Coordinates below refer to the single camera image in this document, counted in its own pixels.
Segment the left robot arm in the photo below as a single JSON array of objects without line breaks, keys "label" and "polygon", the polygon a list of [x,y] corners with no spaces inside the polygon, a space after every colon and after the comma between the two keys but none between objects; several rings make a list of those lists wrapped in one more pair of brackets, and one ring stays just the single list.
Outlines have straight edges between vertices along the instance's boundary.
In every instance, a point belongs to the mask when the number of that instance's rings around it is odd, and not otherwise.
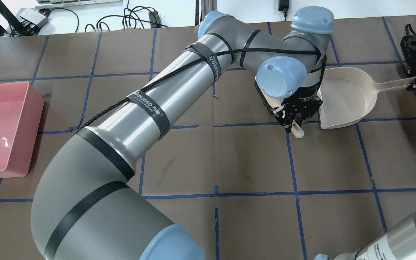
[{"label": "left robot arm", "polygon": [[84,126],[53,157],[30,214],[33,240],[45,260],[205,260],[182,226],[132,189],[134,167],[233,64],[255,74],[265,96],[298,94],[325,56],[334,14],[297,10],[279,39],[217,10],[198,39],[142,89],[118,102],[97,126]]}]

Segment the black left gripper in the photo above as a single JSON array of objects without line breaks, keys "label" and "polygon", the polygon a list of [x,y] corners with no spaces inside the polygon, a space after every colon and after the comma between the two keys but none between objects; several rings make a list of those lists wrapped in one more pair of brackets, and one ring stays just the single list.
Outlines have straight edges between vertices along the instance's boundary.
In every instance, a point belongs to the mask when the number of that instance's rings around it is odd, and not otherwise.
[{"label": "black left gripper", "polygon": [[322,105],[322,100],[317,96],[322,83],[310,87],[300,87],[290,97],[284,99],[279,106],[272,108],[272,115],[286,129],[290,129],[293,123],[301,126],[307,119],[314,116]]}]

